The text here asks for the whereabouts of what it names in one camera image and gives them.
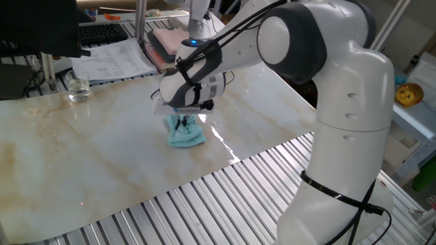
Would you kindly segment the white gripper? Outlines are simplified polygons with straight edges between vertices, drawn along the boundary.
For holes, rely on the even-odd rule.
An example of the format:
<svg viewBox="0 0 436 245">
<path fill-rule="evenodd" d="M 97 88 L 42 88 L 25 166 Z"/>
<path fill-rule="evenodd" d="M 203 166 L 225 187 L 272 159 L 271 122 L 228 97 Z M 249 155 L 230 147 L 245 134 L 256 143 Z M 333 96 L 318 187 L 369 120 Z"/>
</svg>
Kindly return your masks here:
<svg viewBox="0 0 436 245">
<path fill-rule="evenodd" d="M 215 109 L 215 103 L 213 100 L 203 101 L 199 105 L 193 105 L 183 108 L 172 108 L 166 102 L 164 102 L 159 93 L 151 96 L 153 100 L 153 113 L 156 115 L 173 115 L 173 114 L 210 114 Z M 182 124 L 187 128 L 188 115 L 184 115 Z M 174 130 L 177 131 L 181 125 L 180 116 L 177 117 Z"/>
</svg>

